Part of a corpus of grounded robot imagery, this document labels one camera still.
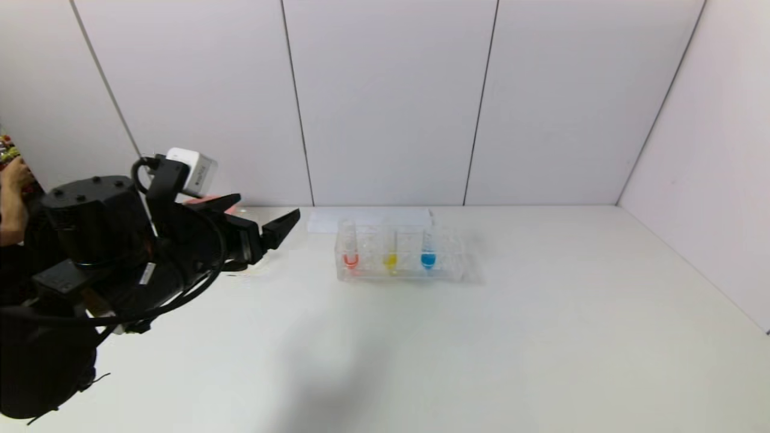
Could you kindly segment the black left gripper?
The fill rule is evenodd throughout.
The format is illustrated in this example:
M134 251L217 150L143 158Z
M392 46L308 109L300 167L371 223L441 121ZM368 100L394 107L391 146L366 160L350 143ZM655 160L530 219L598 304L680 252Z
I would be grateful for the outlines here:
M161 250L182 275L204 275L221 261L242 271L260 258L258 225L234 214L240 194L205 195L192 203L159 205ZM300 221L300 209L262 225L263 250L277 250Z

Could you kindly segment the bare person hand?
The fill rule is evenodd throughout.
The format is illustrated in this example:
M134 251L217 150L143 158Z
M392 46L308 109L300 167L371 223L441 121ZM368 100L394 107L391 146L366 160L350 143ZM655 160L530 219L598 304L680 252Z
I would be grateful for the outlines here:
M22 194L24 189L34 182L35 176L21 156L12 159L2 170L3 190Z

